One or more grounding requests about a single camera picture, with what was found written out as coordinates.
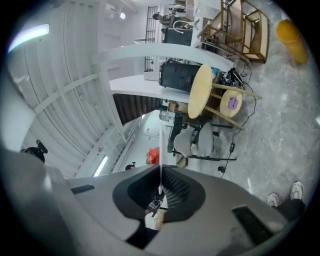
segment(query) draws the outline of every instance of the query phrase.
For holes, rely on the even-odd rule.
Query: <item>white sneaker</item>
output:
[[[266,199],[266,203],[270,206],[278,207],[279,206],[279,198],[275,193],[271,193],[268,195],[268,197]]]
[[[300,181],[296,181],[292,184],[290,189],[290,199],[300,199],[304,197],[304,187]]]

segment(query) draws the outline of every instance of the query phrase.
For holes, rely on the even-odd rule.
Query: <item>yellow cylinder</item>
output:
[[[285,45],[295,61],[304,64],[308,61],[308,52],[304,40],[292,21],[285,19],[276,27],[276,37]]]

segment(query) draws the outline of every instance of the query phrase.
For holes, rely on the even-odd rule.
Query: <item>marble floor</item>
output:
[[[266,64],[252,63],[249,85],[263,99],[257,100],[255,114],[246,123],[245,131],[234,137],[237,161],[229,161],[223,179],[235,182],[265,201],[275,192],[280,200],[289,195],[294,181],[304,186],[304,201],[308,203],[319,181],[320,116],[318,69],[309,54],[307,64],[297,64],[276,37],[276,27],[282,20],[280,8],[272,1],[250,0],[269,18],[269,51]],[[238,64],[239,72],[243,66]],[[244,78],[249,80],[250,70]],[[254,110],[255,100],[244,96],[243,105],[233,119],[243,124]],[[224,122],[214,118],[213,123]],[[232,136],[237,129],[219,129],[214,138],[212,156],[228,158]],[[221,177],[213,162],[190,159],[188,169]]]

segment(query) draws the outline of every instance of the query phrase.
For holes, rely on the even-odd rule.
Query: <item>black cable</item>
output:
[[[245,72],[245,68],[246,68],[246,64],[244,64],[241,74],[243,74]]]
[[[233,67],[235,68],[236,72],[239,74],[238,66],[235,63],[233,63]]]
[[[251,89],[252,93],[254,93],[254,90],[253,90],[253,89],[251,88],[251,86],[248,84],[249,81],[250,81],[250,79],[251,79],[251,76],[252,76],[251,67],[250,67],[249,65],[248,65],[248,67],[250,68],[250,77],[249,77],[248,82],[245,82],[245,81],[244,81],[243,83],[244,83],[245,85],[247,85],[247,86]],[[250,114],[250,115],[248,116],[248,118],[246,119],[246,121],[243,123],[242,126],[244,126],[244,125],[248,122],[249,118],[250,118],[251,116],[253,116],[253,114],[256,112],[256,106],[257,106],[257,99],[256,99],[256,97],[254,97],[254,108],[253,108],[253,112],[252,112],[252,114]],[[236,133],[234,133],[234,134],[232,135],[232,144],[234,144],[235,136],[238,135],[241,131],[242,131],[242,130],[239,129],[238,132],[236,132]],[[225,165],[225,167],[224,167],[224,173],[222,174],[222,176],[221,176],[220,179],[223,178],[223,176],[225,175],[225,173],[226,173],[226,171],[227,171],[228,162],[229,162],[229,159],[230,159],[232,153],[233,153],[233,151],[230,151],[229,157],[228,157],[228,159],[227,159],[227,161],[226,161],[226,165]]]

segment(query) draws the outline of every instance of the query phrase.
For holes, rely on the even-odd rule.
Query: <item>purple object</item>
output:
[[[228,108],[231,110],[235,110],[238,106],[237,98],[231,98],[228,102]]]

